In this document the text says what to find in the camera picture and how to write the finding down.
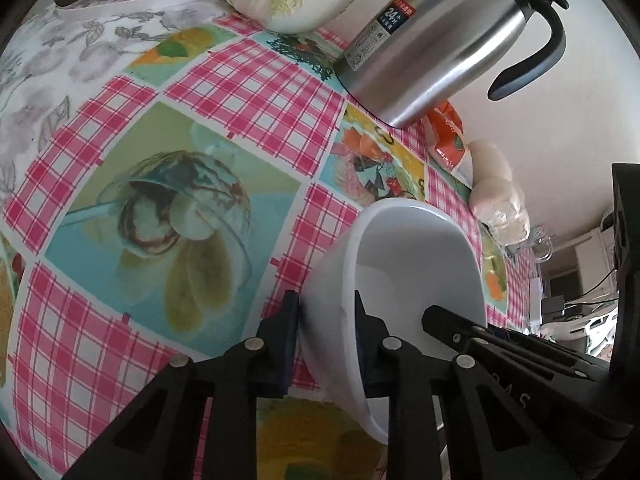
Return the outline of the large white bowl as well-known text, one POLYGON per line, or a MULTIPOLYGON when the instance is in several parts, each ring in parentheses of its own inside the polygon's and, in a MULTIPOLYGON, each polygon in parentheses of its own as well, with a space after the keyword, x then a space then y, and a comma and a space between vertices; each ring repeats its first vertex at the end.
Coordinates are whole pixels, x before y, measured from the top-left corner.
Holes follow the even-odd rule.
POLYGON ((312 267, 302 287, 300 346, 312 378, 373 439, 387 441, 388 409, 364 394, 355 301, 390 335, 450 361, 451 344, 424 332, 433 304, 487 324, 480 270, 465 232, 441 210, 406 198, 363 209, 312 267))

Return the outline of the black power adapter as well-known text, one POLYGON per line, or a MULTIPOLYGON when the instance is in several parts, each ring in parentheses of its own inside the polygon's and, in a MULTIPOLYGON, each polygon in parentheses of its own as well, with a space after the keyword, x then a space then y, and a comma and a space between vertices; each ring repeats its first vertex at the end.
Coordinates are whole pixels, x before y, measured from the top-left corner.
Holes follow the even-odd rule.
POLYGON ((541 313, 542 316, 550 316, 561 314, 565 308, 565 299, 562 295, 544 297, 541 300, 541 313))

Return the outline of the clear glass mug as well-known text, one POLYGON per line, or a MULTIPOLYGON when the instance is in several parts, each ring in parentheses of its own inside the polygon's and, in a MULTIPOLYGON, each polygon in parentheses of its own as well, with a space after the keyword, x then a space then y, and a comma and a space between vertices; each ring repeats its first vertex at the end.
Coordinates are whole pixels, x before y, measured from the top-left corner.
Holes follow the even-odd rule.
POLYGON ((532 258, 534 263, 544 263, 553 256, 555 237, 554 231, 548 231, 544 226, 534 226, 524 242, 509 245, 506 250, 513 257, 523 254, 532 258))

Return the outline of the pink checkered tablecloth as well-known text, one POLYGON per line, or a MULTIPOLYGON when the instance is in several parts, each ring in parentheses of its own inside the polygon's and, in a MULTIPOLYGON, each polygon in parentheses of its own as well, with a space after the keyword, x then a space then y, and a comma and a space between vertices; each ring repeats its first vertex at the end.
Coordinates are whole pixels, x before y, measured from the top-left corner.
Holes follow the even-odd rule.
POLYGON ((499 248, 417 124, 340 87, 329 32, 228 13, 135 58, 55 131, 1 200, 1 418, 57 479, 170 356, 250 336, 363 211, 449 214, 491 322, 528 320, 529 263, 499 248))

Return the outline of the bag of white buns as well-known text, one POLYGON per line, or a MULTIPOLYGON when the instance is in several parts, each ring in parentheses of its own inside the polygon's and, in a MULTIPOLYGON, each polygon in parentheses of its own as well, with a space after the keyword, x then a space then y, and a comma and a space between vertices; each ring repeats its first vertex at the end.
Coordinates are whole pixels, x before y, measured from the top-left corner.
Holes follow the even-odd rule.
POLYGON ((513 180, 506 156, 495 144, 476 140, 469 144, 473 164, 473 187, 469 197, 472 215, 488 226, 503 246, 527 240, 530 219, 521 187, 513 180))

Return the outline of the orange snack packet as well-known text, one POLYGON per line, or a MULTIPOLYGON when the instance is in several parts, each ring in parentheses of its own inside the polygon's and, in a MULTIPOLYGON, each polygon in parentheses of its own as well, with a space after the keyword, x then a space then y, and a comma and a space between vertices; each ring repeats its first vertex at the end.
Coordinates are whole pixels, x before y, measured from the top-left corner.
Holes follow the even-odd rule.
POLYGON ((444 101, 427 112, 422 125, 431 158, 448 174, 472 188, 472 156, 464 140, 462 121, 451 103, 444 101))

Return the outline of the stainless steel thermos jug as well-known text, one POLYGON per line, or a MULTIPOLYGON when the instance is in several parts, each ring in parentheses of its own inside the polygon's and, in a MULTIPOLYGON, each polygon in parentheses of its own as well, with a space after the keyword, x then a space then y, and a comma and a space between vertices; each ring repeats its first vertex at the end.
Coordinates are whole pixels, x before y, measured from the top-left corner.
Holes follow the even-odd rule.
POLYGON ((334 63, 337 79, 369 114, 407 128, 495 66, 539 14, 550 37, 503 70, 487 96, 499 101, 551 70, 566 48, 556 13, 567 0, 390 0, 334 63))

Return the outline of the grey floral tablecloth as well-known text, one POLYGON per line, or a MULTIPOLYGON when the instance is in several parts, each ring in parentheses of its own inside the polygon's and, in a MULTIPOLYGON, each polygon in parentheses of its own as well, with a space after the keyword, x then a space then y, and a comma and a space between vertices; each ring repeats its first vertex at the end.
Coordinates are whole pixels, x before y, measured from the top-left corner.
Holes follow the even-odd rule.
POLYGON ((222 0, 91 20, 54 6, 30 18, 1 55, 1 199, 7 200, 55 131, 135 58, 175 32, 231 12, 222 0))

